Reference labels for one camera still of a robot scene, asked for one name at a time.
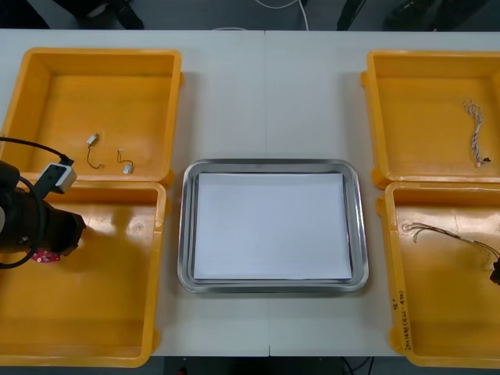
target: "table surface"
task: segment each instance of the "table surface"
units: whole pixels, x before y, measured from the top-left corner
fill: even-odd
[[[359,74],[373,49],[499,50],[496,33],[0,30],[0,119],[32,47],[181,52],[181,88],[166,224],[156,355],[394,355],[387,271],[371,183]],[[181,178],[203,158],[327,158],[359,174],[370,278],[359,293],[193,295],[177,280]]]

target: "white sheet of paper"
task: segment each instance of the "white sheet of paper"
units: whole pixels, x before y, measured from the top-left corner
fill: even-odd
[[[341,174],[200,174],[196,279],[351,276]]]

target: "yellow tray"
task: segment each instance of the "yellow tray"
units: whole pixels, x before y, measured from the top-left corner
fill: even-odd
[[[500,53],[374,51],[362,85],[370,116],[373,182],[500,182]],[[475,121],[463,108],[484,110],[480,168],[471,151]]]
[[[77,182],[48,201],[81,214],[87,228],[59,262],[29,261],[0,273],[0,365],[141,366],[159,340],[165,188]]]
[[[170,172],[180,53],[162,50],[35,48],[26,53],[2,135],[36,141],[75,159],[80,180],[158,181]],[[87,164],[87,139],[99,133]],[[123,174],[123,159],[134,172]],[[4,144],[0,159],[34,179],[48,163],[45,151]]]
[[[420,366],[500,368],[500,286],[488,251],[421,222],[500,249],[500,187],[393,183],[377,201],[382,218],[392,348]]]

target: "dark floor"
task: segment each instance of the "dark floor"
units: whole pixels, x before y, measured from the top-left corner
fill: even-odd
[[[55,29],[120,29],[115,17],[106,12],[93,20],[77,22],[50,0],[29,0]],[[283,5],[290,0],[262,0],[268,5]],[[385,16],[401,0],[366,0],[350,30],[382,30]],[[435,9],[426,17],[434,18]],[[149,30],[211,30],[242,27],[249,30],[304,30],[298,4],[286,9],[266,9],[254,0],[132,0],[132,6]],[[310,30],[336,30],[345,0],[309,0],[305,11]],[[499,31],[500,0],[489,0],[480,11],[456,28],[460,31]]]
[[[348,357],[356,375],[366,375],[370,361]],[[139,369],[68,369],[0,367],[1,375],[348,375],[339,358],[174,358],[151,357]],[[457,370],[416,367],[403,357],[377,357],[371,375],[493,375],[497,370]]]

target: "metal tray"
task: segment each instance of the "metal tray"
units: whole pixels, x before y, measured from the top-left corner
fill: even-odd
[[[341,173],[344,180],[345,215],[351,256],[352,278],[335,280],[201,280],[194,278],[198,176],[200,173],[311,174]],[[180,283],[193,293],[242,292],[352,292],[362,288],[368,279],[363,211],[358,175],[343,160],[323,159],[207,159],[193,162],[184,173],[180,216],[179,260]]]

